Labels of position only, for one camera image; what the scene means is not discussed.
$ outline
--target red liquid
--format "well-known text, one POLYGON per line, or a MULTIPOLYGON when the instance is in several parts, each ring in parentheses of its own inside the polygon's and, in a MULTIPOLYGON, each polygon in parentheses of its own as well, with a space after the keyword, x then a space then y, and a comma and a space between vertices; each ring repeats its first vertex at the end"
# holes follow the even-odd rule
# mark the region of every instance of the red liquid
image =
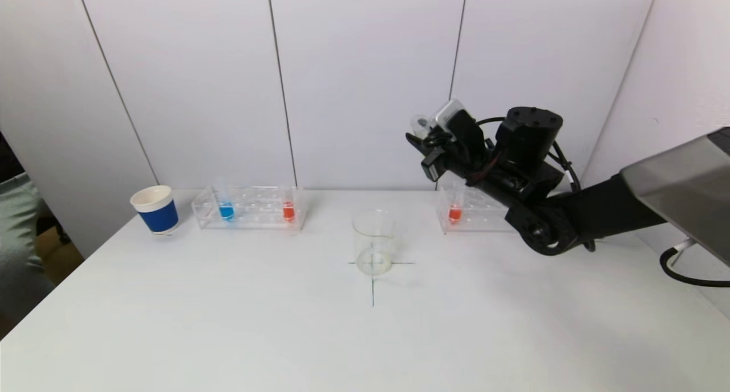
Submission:
POLYGON ((449 221, 451 221, 451 225, 458 224, 459 220, 461 220, 461 207, 456 204, 451 204, 451 208, 449 209, 449 221))
POLYGON ((284 202, 284 219, 288 223, 293 223, 297 213, 294 211, 294 203, 291 201, 284 202))

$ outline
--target blue and white cup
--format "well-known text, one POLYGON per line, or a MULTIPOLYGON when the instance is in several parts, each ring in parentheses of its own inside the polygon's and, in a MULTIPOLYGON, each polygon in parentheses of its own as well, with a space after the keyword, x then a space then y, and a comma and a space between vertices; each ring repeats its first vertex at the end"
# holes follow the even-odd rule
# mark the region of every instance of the blue and white cup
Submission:
POLYGON ((129 200, 152 233, 165 234, 177 228, 177 210, 172 188, 156 185, 144 188, 129 200))

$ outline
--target blue liquid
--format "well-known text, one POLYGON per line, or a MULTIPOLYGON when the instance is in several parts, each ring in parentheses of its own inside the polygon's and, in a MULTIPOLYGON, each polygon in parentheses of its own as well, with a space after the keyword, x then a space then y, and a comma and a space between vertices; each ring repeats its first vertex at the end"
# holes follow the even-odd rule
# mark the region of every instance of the blue liquid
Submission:
POLYGON ((230 201, 218 204, 218 210, 221 211, 221 217, 224 220, 232 220, 234 216, 233 204, 230 201))

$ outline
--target glass beaker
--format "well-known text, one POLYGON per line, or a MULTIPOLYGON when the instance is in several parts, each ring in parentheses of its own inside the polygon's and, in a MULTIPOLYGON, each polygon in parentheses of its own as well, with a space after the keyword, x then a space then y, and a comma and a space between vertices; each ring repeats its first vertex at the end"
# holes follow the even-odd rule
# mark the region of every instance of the glass beaker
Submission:
POLYGON ((388 272, 393 264, 396 221, 380 209, 363 212, 352 219, 355 230, 355 265, 371 276, 388 272))

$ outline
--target white table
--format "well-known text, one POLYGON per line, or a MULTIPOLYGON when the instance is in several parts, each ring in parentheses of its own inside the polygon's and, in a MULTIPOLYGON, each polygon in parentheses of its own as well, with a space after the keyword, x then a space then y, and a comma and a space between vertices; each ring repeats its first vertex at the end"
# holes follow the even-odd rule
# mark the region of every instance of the white table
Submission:
POLYGON ((633 236, 589 254, 445 236, 435 192, 310 192, 300 234, 135 217, 2 342, 2 392, 730 390, 730 321, 633 236), (372 286, 350 220, 399 218, 372 286))

